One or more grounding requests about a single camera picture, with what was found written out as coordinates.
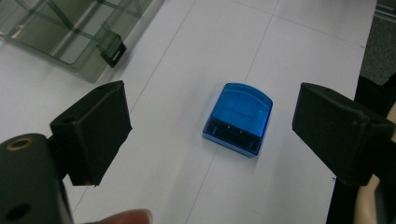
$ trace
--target blue plastic box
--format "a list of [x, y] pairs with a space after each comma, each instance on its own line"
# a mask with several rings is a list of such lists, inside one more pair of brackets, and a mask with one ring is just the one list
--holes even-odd
[[259, 154], [273, 102], [261, 91], [228, 83], [204, 127], [203, 137], [247, 157]]

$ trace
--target transparent storage box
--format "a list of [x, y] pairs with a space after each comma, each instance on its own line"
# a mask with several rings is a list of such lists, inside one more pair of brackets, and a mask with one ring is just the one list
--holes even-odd
[[117, 64], [127, 35], [135, 44], [162, 2], [0, 0], [0, 36], [94, 82]]

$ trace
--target white table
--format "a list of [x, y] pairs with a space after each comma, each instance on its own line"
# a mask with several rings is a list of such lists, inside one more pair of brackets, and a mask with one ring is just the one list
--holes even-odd
[[[100, 186], [64, 180], [76, 223], [135, 208], [150, 209], [156, 224], [325, 223], [334, 175], [291, 130], [294, 107], [301, 82], [353, 98], [375, 3], [165, 0], [95, 84], [3, 43], [0, 140], [50, 136], [67, 107], [122, 79], [134, 129]], [[254, 159], [202, 138], [227, 82], [274, 101]]]

